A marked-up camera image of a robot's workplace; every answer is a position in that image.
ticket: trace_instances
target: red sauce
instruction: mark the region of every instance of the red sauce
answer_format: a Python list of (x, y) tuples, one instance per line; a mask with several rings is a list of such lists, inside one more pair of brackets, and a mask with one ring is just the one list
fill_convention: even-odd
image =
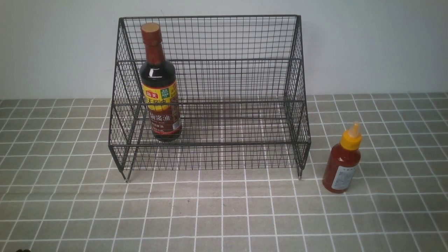
[(347, 168), (355, 167), (359, 163), (360, 159), (361, 154), (359, 150), (346, 150), (342, 148), (340, 143), (333, 146), (332, 151), (330, 152), (330, 157), (328, 158), (327, 167), (325, 168), (325, 173), (323, 174), (323, 186), (333, 193), (345, 192), (348, 187), (342, 190), (336, 190), (332, 188), (338, 168), (339, 166)]

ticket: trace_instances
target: bottle neck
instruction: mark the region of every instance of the bottle neck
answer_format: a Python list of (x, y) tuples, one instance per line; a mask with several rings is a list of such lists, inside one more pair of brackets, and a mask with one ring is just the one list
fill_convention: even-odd
[(146, 61), (151, 65), (160, 65), (165, 61), (164, 49), (162, 44), (145, 45)]

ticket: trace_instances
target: yellow nozzle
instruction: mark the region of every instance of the yellow nozzle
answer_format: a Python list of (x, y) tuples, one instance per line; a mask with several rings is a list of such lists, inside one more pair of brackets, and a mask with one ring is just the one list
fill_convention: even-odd
[(340, 144), (342, 148), (354, 151), (359, 149), (359, 145), (361, 144), (362, 136), (359, 133), (359, 122), (354, 122), (352, 127), (349, 130), (346, 130), (342, 134), (342, 138), (340, 140)]

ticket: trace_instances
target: sauce bottle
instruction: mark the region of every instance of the sauce bottle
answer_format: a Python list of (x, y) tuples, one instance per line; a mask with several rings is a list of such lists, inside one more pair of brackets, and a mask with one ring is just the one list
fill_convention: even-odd
[(330, 192), (343, 193), (348, 189), (355, 166), (361, 159), (358, 150), (361, 140), (359, 123), (354, 122), (352, 127), (343, 133), (340, 142), (333, 146), (322, 179), (323, 186)]
[(146, 23), (140, 28), (145, 44), (146, 62), (140, 68), (142, 88), (149, 109), (151, 129), (161, 142), (171, 142), (182, 132), (176, 70), (165, 59), (162, 33), (156, 23)]

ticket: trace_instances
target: bottle cap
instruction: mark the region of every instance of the bottle cap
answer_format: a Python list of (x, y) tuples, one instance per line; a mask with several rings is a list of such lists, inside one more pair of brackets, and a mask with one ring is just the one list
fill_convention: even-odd
[(359, 133), (359, 122), (354, 122), (352, 127), (342, 134), (340, 144), (342, 148), (349, 151), (354, 151), (359, 149), (361, 140), (362, 136), (361, 133)]
[(159, 24), (146, 23), (140, 27), (140, 30), (145, 45), (155, 46), (162, 43), (162, 32)]

